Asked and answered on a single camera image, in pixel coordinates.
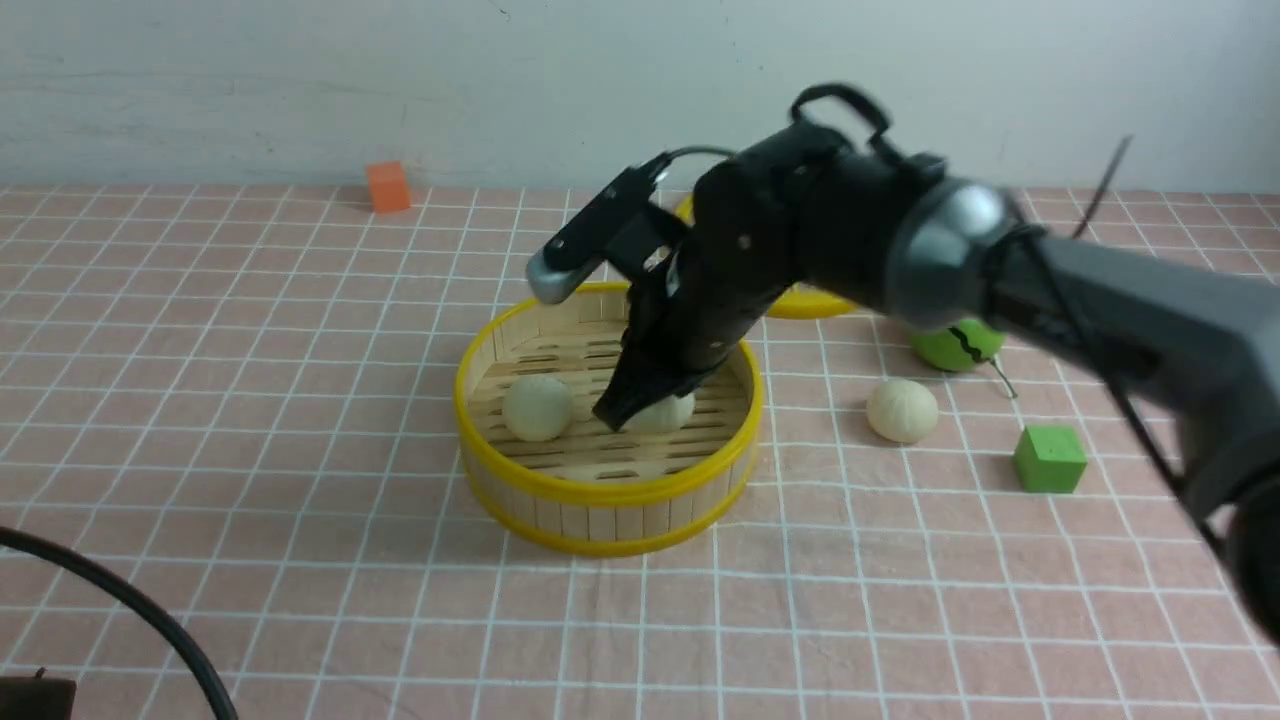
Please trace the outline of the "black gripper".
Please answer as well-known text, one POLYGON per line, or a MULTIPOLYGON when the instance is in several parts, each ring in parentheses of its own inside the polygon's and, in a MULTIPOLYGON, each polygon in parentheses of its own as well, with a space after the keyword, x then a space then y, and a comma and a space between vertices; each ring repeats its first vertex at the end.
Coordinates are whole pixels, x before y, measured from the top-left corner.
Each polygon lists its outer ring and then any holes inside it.
POLYGON ((631 297, 623 348, 591 413, 623 425, 692 393, 792 284, 845 291, 856 281, 854 146, 836 129, 788 126, 710 168, 694 186, 695 222, 631 297))

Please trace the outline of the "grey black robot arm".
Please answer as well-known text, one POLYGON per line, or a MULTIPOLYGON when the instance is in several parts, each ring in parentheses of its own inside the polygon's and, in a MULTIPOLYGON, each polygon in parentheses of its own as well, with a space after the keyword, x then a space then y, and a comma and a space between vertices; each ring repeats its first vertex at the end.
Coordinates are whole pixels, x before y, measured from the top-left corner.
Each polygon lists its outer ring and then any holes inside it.
POLYGON ((918 331, 977 319, 1091 372, 1277 638, 1279 301, 1262 281, 1057 236, 1009 192, 888 140, 863 91, 814 85, 783 129, 730 154, 685 225, 650 200, 675 155, 620 173, 545 264, 609 263, 628 328, 593 411, 618 430, 686 395, 796 283, 918 331))

